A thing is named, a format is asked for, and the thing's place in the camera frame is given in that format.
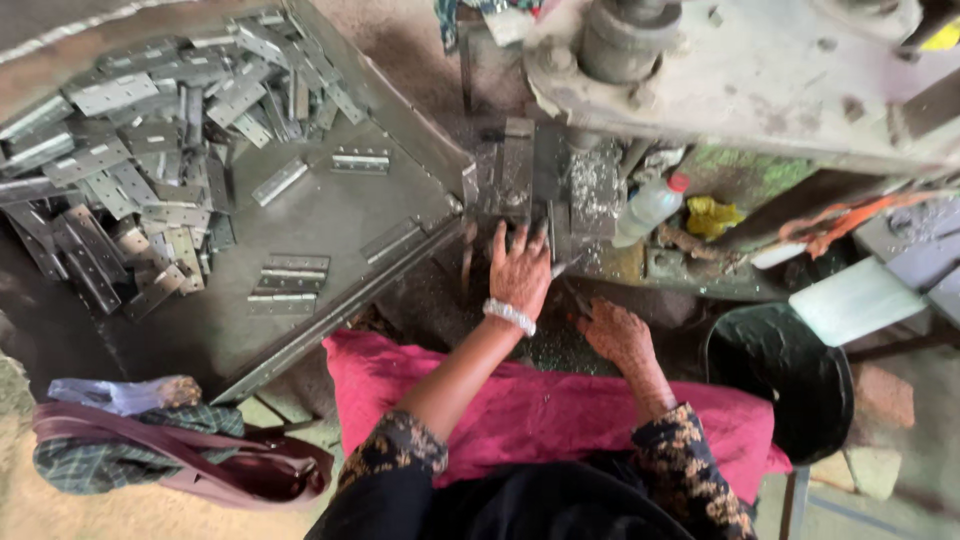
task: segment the maroon bag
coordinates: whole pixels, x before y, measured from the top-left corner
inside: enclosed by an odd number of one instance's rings
[[[128,439],[177,461],[183,469],[159,484],[232,508],[286,510],[313,505],[330,484],[333,456],[301,440],[264,430],[267,438],[210,435],[150,426],[95,407],[67,402],[37,405],[36,442],[55,438]],[[215,465],[195,449],[239,448]]]

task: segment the bracelet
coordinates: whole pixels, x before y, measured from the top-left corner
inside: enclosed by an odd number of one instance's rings
[[[484,302],[483,312],[488,315],[496,315],[509,323],[515,324],[523,330],[523,333],[527,334],[527,337],[533,337],[537,333],[537,325],[530,320],[526,313],[495,298],[488,298],[487,302]]]

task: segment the plastic bottle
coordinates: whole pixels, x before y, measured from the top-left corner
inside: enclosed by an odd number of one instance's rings
[[[684,191],[689,186],[690,179],[685,174],[675,174],[667,181],[656,178],[644,184],[616,220],[613,247],[625,248],[636,244],[637,240],[673,215],[684,203]]]

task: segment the bag strap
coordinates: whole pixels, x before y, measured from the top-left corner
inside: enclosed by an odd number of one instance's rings
[[[38,426],[41,432],[45,430],[64,433],[82,432],[91,428],[96,429],[99,433],[104,430],[111,431],[164,454],[183,467],[196,470],[223,489],[246,496],[251,495],[232,475],[204,459],[175,436],[165,430],[159,430],[157,426],[141,424],[133,419],[106,412],[99,408],[66,402],[38,405],[34,409],[35,431]],[[216,436],[206,435],[205,433],[197,433],[197,435],[202,435],[204,440],[207,437]]]

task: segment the pink lap cloth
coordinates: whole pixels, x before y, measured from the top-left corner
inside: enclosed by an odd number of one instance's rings
[[[446,358],[362,331],[337,331],[324,346],[336,384],[346,454],[370,435],[380,416],[411,386]],[[764,474],[791,470],[786,454],[771,442],[770,402],[723,386],[694,382],[670,386],[679,402],[689,402],[696,410],[720,473],[737,497],[753,504]],[[482,478],[505,463],[575,460],[597,450],[631,449],[635,427],[634,399],[623,379],[537,371],[504,362],[447,440],[449,466],[434,485]]]

